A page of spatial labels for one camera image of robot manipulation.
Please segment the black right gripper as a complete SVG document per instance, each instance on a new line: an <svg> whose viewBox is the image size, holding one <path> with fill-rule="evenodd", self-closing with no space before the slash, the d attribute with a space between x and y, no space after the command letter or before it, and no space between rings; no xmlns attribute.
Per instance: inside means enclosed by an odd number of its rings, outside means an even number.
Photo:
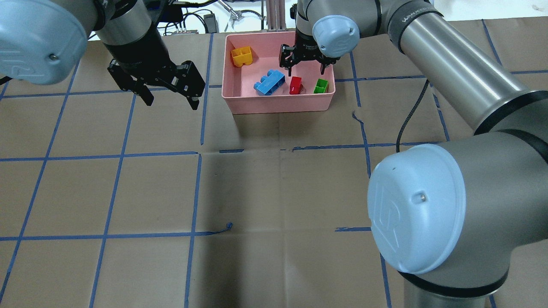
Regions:
<svg viewBox="0 0 548 308"><path fill-rule="evenodd" d="M280 46L279 66L287 71L302 61L317 61L320 63L320 74L325 74L326 68L336 64L339 58L329 58L324 55L311 35L295 30L294 45Z"/></svg>

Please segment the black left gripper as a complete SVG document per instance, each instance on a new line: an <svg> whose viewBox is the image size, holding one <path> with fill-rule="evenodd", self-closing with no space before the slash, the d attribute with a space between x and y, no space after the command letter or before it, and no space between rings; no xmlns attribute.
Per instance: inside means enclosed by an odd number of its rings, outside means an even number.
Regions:
<svg viewBox="0 0 548 308"><path fill-rule="evenodd" d="M176 64L157 30L148 30L141 39L124 45L106 45L113 56L108 72L121 90L130 90L151 107L154 96L148 86L160 86L187 97L198 110L205 82L196 64L186 60Z"/></svg>

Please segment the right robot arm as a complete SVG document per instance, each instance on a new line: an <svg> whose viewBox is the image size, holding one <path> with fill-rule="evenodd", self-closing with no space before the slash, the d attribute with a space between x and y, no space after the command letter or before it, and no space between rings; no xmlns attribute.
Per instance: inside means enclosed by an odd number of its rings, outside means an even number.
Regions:
<svg viewBox="0 0 548 308"><path fill-rule="evenodd" d="M451 21L482 50L501 57L515 72L547 70L547 16ZM488 35L494 50L488 43ZM284 209L284 282L279 272L259 294L259 283L228 289L200 307L403 308L404 280L380 257L366 213L367 168L395 153L397 131L419 96L425 78L338 83L328 111L270 115L279 139L278 205ZM472 129L434 88L403 133L403 142L464 139ZM509 278L487 300L492 308L547 307L547 240L512 253Z"/></svg>

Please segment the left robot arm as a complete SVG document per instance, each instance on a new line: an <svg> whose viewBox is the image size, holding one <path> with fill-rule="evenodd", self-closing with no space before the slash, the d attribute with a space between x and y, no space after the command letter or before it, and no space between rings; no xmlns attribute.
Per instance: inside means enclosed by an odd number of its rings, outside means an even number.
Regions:
<svg viewBox="0 0 548 308"><path fill-rule="evenodd" d="M63 81L95 33L112 56L108 72L120 90L151 106L158 86L198 109L206 89L193 61L172 62L157 22L142 0L3 0L0 3L1 83Z"/></svg>

